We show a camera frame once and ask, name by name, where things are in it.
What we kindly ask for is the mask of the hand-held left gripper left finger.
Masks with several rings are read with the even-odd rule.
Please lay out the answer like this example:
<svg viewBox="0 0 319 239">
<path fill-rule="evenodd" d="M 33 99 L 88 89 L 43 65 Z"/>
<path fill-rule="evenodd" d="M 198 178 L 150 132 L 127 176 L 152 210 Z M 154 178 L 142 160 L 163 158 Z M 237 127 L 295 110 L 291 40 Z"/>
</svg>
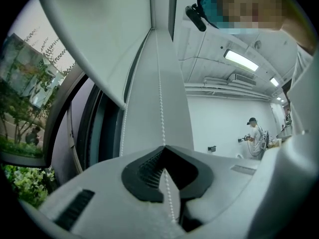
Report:
<svg viewBox="0 0 319 239">
<path fill-rule="evenodd" d="M 52 239 L 180 239 L 164 204 L 164 170 L 181 178 L 185 148 L 159 146 L 99 162 L 54 191 L 39 211 Z"/>
</svg>

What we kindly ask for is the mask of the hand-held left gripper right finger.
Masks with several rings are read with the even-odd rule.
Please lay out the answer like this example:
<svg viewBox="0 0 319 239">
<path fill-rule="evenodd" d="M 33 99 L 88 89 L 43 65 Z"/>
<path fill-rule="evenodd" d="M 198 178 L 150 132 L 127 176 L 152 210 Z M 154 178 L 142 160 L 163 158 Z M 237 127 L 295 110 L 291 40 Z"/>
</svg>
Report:
<svg viewBox="0 0 319 239">
<path fill-rule="evenodd" d="M 180 197 L 179 221 L 165 227 L 168 236 L 249 235 L 262 197 L 254 189 L 261 161 L 167 145 L 164 166 Z"/>
</svg>

